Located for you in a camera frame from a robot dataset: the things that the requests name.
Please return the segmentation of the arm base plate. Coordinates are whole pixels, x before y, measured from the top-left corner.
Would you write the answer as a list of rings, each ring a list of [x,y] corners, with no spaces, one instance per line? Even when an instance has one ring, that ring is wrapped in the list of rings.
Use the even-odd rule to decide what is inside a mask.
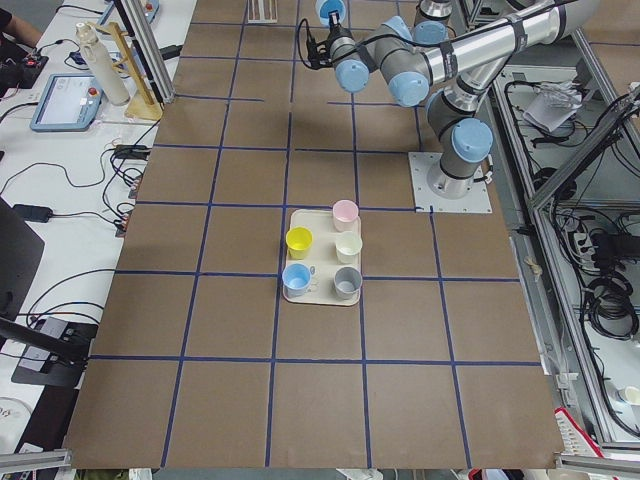
[[[490,180],[485,179],[481,164],[476,165],[473,177],[458,180],[441,170],[440,158],[439,152],[408,154],[415,211],[491,214]]]

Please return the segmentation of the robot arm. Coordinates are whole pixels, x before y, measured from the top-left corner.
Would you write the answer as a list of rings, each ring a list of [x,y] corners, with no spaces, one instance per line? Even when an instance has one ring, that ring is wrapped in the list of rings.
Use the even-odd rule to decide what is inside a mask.
[[[365,89],[373,72],[384,78],[395,102],[426,105],[427,120],[443,147],[439,163],[427,174],[429,188],[446,199],[470,190],[475,172],[489,155],[493,134],[476,117],[479,104],[505,64],[537,44],[551,44],[573,33],[598,9],[596,1],[539,1],[453,39],[427,41],[425,30],[444,30],[448,1],[421,1],[415,23],[399,16],[356,41],[342,25],[346,6],[319,1],[316,13],[328,27],[325,51],[315,68],[331,68],[349,93]]]
[[[447,24],[451,13],[452,5],[449,0],[420,0],[414,17],[414,41],[434,45],[447,40]]]

